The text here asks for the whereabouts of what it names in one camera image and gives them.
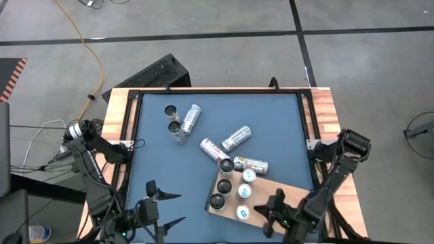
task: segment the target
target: wooden table edge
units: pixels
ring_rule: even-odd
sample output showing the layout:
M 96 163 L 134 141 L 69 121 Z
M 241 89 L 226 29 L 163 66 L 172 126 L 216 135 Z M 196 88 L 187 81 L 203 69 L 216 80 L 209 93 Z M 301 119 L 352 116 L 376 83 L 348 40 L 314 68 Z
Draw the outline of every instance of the wooden table edge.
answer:
M 248 89 L 248 90 L 272 90 L 274 87 L 172 87 L 172 91 L 199 91 L 199 90 L 235 90 L 235 89 Z M 334 107 L 334 101 L 332 93 L 329 87 L 280 87 L 280 89 L 310 89 L 313 97 L 313 104 L 315 107 L 315 114 L 319 124 L 319 130 L 321 138 L 334 139 L 340 131 L 340 125 Z M 127 110 L 128 94 L 130 90 L 140 91 L 164 91 L 165 87 L 139 87 L 139 88 L 114 88 L 111 92 L 110 101 L 108 103 L 106 117 L 104 120 L 104 126 L 102 128 L 102 137 L 106 140 L 120 140 L 121 130 L 123 126 L 123 120 L 125 112 Z M 137 99 L 134 98 L 133 104 L 137 103 Z M 313 126 L 309 108 L 307 106 L 307 100 L 303 99 L 304 111 L 308 121 L 308 130 L 311 138 L 313 138 Z M 127 138 L 131 140 L 132 137 L 132 123 L 134 122 L 134 114 L 136 107 L 132 106 L 130 111 L 130 117 L 128 118 L 127 125 Z M 97 158 L 98 165 L 103 166 L 105 160 L 103 158 Z M 107 182 L 111 182 L 113 177 L 114 166 L 109 164 L 104 169 L 103 175 Z M 123 173 L 119 174 L 118 186 L 123 179 Z M 353 177 L 348 177 L 344 184 L 339 188 L 335 194 L 335 203 L 341 214 L 345 217 L 347 222 L 354 228 L 360 235 L 366 237 L 367 231 L 361 212 L 357 191 Z M 83 228 L 83 224 L 87 217 L 87 204 L 84 205 L 83 213 L 81 215 L 81 221 L 79 231 Z M 87 220 L 84 226 L 83 232 L 80 237 L 85 236 L 92 229 L 92 223 Z

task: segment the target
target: floor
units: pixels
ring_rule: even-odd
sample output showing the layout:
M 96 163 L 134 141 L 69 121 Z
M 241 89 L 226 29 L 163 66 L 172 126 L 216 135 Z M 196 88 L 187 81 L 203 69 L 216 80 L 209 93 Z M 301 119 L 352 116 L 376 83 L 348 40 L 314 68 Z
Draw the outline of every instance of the floor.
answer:
M 9 100 L 11 123 L 40 126 L 75 119 L 100 77 L 94 57 L 76 44 L 77 33 L 54 0 L 0 2 L 0 58 L 28 58 Z M 264 86 L 274 76 L 282 86 L 331 87 L 341 127 L 372 140 L 370 159 L 355 172 L 370 237 L 432 243 L 434 161 L 413 153 L 402 134 L 413 117 L 433 110 L 431 0 L 131 0 L 124 5 L 105 1 L 99 10 L 78 1 L 60 2 L 85 38 L 97 38 L 90 46 L 104 66 L 102 91 L 168 53 L 189 70 L 194 86 Z M 243 31 L 251 37 L 167 38 Z M 261 37 L 256 31 L 274 34 Z M 279 31 L 287 32 L 275 35 Z M 155 35 L 164 38 L 140 41 Z M 105 111 L 105 102 L 97 99 L 85 117 L 103 119 Z M 434 115 L 414 124 L 429 119 Z M 22 164 L 35 133 L 12 128 L 13 164 Z M 44 129 L 26 164 L 49 161 L 61 136 L 62 131 Z M 434 157 L 426 137 L 411 143 Z M 38 180 L 52 176 L 30 175 Z M 71 176 L 52 182 L 77 186 L 79 179 Z M 43 202 L 35 199 L 30 205 L 32 213 Z M 80 206 L 52 203 L 31 223 L 53 226 L 53 241 L 70 241 L 80 214 Z

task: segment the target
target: blue table surface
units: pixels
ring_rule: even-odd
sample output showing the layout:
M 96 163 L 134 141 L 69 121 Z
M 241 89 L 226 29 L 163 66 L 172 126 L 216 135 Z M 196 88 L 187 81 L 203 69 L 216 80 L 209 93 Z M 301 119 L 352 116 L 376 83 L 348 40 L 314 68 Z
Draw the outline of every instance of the blue table surface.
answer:
M 183 119 L 191 104 L 200 105 L 202 111 L 186 143 L 179 146 L 167 129 L 164 108 L 176 106 Z M 261 177 L 312 190 L 295 94 L 145 94 L 136 139 L 144 139 L 146 145 L 134 153 L 127 208 L 144 198 L 146 182 L 155 180 L 162 191 L 182 195 L 158 202 L 160 224 L 186 217 L 170 229 L 167 243 L 281 242 L 283 235 L 267 239 L 261 228 L 204 210 L 216 162 L 199 143 L 209 138 L 220 145 L 243 125 L 252 129 L 252 137 L 229 153 L 232 159 L 240 156 L 268 161 L 269 172 Z M 134 242 L 143 241 L 152 243 L 139 229 Z

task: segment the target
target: yellow cable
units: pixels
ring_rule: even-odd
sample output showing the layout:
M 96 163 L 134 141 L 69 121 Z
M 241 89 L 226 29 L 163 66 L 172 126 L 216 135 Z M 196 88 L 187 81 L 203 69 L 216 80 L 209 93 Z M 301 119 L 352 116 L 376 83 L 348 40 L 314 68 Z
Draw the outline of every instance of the yellow cable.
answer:
M 96 61 L 98 61 L 98 64 L 100 65 L 100 71 L 101 71 L 101 80 L 100 83 L 98 84 L 98 86 L 95 88 L 94 92 L 92 93 L 93 96 L 95 96 L 95 94 L 100 90 L 102 84 L 104 83 L 104 70 L 102 69 L 102 64 L 100 59 L 98 58 L 98 56 L 95 54 L 95 52 L 89 47 L 87 46 L 87 44 L 85 43 L 85 41 L 83 40 L 83 36 L 80 33 L 80 30 L 77 28 L 77 26 L 75 25 L 73 19 L 71 19 L 71 17 L 68 15 L 68 13 L 65 11 L 65 9 L 61 6 L 61 4 L 58 2 L 58 0 L 54 0 L 57 4 L 57 6 L 59 6 L 59 8 L 63 11 L 63 13 L 65 14 L 65 16 L 69 19 L 69 21 L 71 22 L 71 24 L 73 24 L 75 30 L 79 33 L 80 39 L 82 44 L 90 51 L 92 52 L 92 54 L 94 55 L 94 57 L 96 58 Z M 78 120 L 80 121 L 81 118 L 83 117 L 84 113 L 86 112 L 89 103 L 92 100 L 90 100 L 89 98 L 87 99 L 86 105 L 84 106 L 83 110 L 81 111 Z

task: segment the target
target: white cable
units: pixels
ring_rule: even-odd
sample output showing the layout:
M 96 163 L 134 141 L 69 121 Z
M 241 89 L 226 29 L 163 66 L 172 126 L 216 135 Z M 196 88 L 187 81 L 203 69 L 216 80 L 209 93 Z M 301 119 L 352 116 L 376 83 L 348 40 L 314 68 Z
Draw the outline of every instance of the white cable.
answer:
M 24 157 L 24 162 L 22 162 L 21 176 L 22 176 L 22 170 L 24 169 L 24 166 L 26 166 L 27 157 L 28 157 L 28 154 L 30 152 L 30 148 L 32 147 L 33 142 L 36 140 L 36 137 L 38 137 L 39 133 L 41 133 L 43 127 L 46 124 L 48 124 L 48 123 L 54 123 L 54 122 L 62 122 L 63 123 L 63 127 L 66 129 L 66 123 L 65 123 L 65 121 L 63 121 L 63 119 L 55 119 L 55 120 L 52 120 L 52 121 L 47 121 L 44 124 L 42 124 L 42 126 L 39 128 L 39 131 L 36 133 L 35 137 L 30 141 L 30 144 L 28 145 L 26 156 Z

